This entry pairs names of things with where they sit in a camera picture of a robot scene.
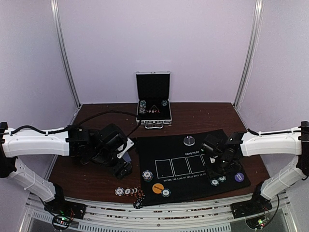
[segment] black poker mat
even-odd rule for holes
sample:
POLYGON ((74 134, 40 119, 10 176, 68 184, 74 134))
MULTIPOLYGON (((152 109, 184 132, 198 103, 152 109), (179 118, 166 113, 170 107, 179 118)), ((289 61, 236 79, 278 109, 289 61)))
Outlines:
POLYGON ((205 162, 210 163, 210 158, 200 152, 202 141, 208 134, 227 139, 223 130, 138 138, 137 153, 140 157, 141 189, 145 193, 143 201, 145 206, 189 201, 250 186, 250 180, 242 167, 227 174, 226 180, 220 182, 218 186, 211 185, 204 167, 205 162), (183 139, 186 136, 195 138, 193 146, 184 145, 183 139), (154 174, 152 181, 146 182, 142 178, 145 170, 154 174), (152 187, 156 183, 169 189, 170 196, 155 194, 152 187))

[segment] white wall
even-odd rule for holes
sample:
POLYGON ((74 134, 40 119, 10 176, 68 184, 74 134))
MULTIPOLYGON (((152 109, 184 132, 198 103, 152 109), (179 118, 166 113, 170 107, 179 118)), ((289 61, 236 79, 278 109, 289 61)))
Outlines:
MULTIPOLYGON (((75 104, 66 80, 49 0, 0 1, 0 121, 10 127, 66 126, 75 104)), ((44 176, 51 156, 22 157, 44 176)), ((1 231, 17 230, 28 192, 0 179, 1 231)))
MULTIPOLYGON (((257 50, 240 115, 256 131, 282 130, 309 120, 309 2, 266 0, 257 50)), ((263 156, 274 175, 291 156, 263 156)), ((303 232, 309 228, 309 181, 288 190, 303 232)))
POLYGON ((136 71, 171 71, 173 102, 233 102, 254 0, 59 1, 82 103, 137 102, 136 71))

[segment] black poker chip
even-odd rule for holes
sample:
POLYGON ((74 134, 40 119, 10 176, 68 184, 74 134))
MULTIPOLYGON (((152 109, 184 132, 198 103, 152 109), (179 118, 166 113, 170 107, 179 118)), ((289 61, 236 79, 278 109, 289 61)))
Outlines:
POLYGON ((152 181, 154 174, 151 171, 146 170, 142 173, 142 177, 143 177, 144 181, 150 182, 150 181, 152 181))
POLYGON ((212 180, 211 180, 211 185, 212 185, 212 186, 218 186, 219 183, 220 183, 220 182, 219 182, 219 180, 217 180, 217 179, 212 179, 212 180))
POLYGON ((140 209, 143 207, 143 203, 140 200, 137 200, 133 203, 133 207, 136 209, 140 209))
POLYGON ((226 176, 224 175, 224 176, 220 176, 219 178, 218 178, 218 180, 220 181, 220 182, 224 182, 224 181, 226 181, 226 176))

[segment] black cable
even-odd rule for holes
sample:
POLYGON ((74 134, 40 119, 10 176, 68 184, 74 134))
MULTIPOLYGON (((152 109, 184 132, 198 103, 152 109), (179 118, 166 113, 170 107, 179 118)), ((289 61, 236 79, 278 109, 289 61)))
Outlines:
MULTIPOLYGON (((258 132, 256 131, 253 131, 251 129, 248 128, 248 132, 250 132, 251 134, 253 135, 260 135, 258 132)), ((308 131, 305 131, 305 130, 296 130, 296 131, 293 131, 293 133, 297 133, 297 132, 300 132, 300 133, 304 133, 304 134, 309 134, 308 131)), ((289 133, 292 133, 291 130, 286 130, 286 131, 278 131, 278 132, 270 132, 270 133, 261 133, 261 135, 273 135, 273 134, 289 134, 289 133)))
POLYGON ((272 218, 268 221, 268 223, 267 223, 267 224, 266 224, 263 228, 265 228, 267 225, 269 225, 269 224, 270 224, 270 222, 274 219, 275 215, 276 215, 276 214, 277 214, 277 212, 278 212, 278 209, 279 209, 279 206, 280 206, 280 198, 279 198, 278 194, 277 194, 277 199, 278 199, 277 209, 276 209, 276 211, 275 211, 274 215, 272 216, 272 218))
POLYGON ((104 111, 104 112, 100 112, 100 113, 97 113, 96 115, 92 115, 88 118, 85 118, 84 120, 80 121, 79 123, 75 124, 75 126, 81 126, 82 124, 84 124, 85 122, 89 121, 89 120, 92 120, 96 117, 99 117, 101 115, 105 115, 105 114, 123 114, 123 115, 129 115, 129 116, 133 116, 133 117, 136 117, 138 120, 139 120, 139 123, 138 125, 127 135, 127 137, 129 137, 134 131, 136 131, 138 129, 138 127, 140 127, 141 125, 141 119, 140 119, 140 116, 139 115, 136 115, 136 114, 133 114, 133 113, 130 113, 130 112, 125 112, 125 111, 118 111, 118 110, 109 110, 109 111, 104 111))
POLYGON ((45 202, 41 199, 41 197, 39 197, 39 199, 40 199, 40 201, 42 202, 42 204, 44 205, 44 209, 46 209, 52 216, 55 217, 55 214, 53 214, 53 212, 50 211, 48 207, 46 207, 46 204, 45 204, 45 202))
POLYGON ((34 130, 34 131, 40 133, 40 134, 57 134, 57 133, 62 133, 62 132, 69 131, 69 130, 71 130, 73 128, 79 127, 83 123, 85 123, 85 122, 87 122, 89 120, 92 120, 92 119, 94 119, 94 118, 96 118, 98 116, 101 116, 101 115, 104 115, 104 114, 110 114, 110 113, 130 115, 130 116, 136 117, 139 120, 139 123, 137 124, 137 126, 127 135, 127 137, 129 137, 141 125, 141 119, 140 119, 139 115, 136 115, 136 114, 133 114, 133 113, 130 113, 130 112, 125 112, 125 111, 109 110, 109 111, 100 112, 100 113, 98 113, 96 115, 92 115, 92 116, 82 120, 81 122, 77 123, 76 125, 73 125, 71 127, 66 127, 64 129, 60 129, 60 130, 43 131, 43 130, 39 130, 39 129, 35 128, 34 126, 24 125, 24 126, 16 128, 15 130, 13 130, 11 132, 2 133, 0 135, 16 134, 17 132, 19 132, 19 131, 21 131, 23 129, 31 129, 31 130, 34 130))
POLYGON ((248 132, 250 132, 253 135, 259 135, 258 132, 255 132, 255 131, 251 130, 250 128, 248 128, 248 132))

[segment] dark wood surface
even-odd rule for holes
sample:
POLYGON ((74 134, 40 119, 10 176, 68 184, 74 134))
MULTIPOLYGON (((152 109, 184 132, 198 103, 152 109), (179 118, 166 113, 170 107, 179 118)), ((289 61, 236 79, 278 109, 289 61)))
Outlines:
MULTIPOLYGON (((137 104, 88 104, 83 105, 77 115, 75 123, 106 110, 120 110, 136 113, 137 104)), ((131 138, 142 136, 163 136, 212 131, 223 129, 229 136, 234 131, 245 131, 245 127, 230 103, 172 103, 172 125, 161 130, 146 130, 143 126, 135 131, 131 138)), ((91 121, 84 126, 88 129, 102 129, 109 123, 115 123, 126 134, 135 126, 135 118, 107 114, 91 121)), ((50 181, 61 185, 68 197, 84 200, 132 203, 131 197, 118 197, 114 190, 117 187, 140 186, 139 158, 135 151, 130 152, 133 173, 123 180, 117 180, 104 167, 94 163, 81 165, 77 160, 68 157, 58 157, 53 168, 50 181)), ((268 172, 260 158, 253 156, 243 158, 242 165, 251 181, 251 186, 212 197, 199 199, 209 200, 232 197, 252 193, 255 186, 268 179, 268 172)))

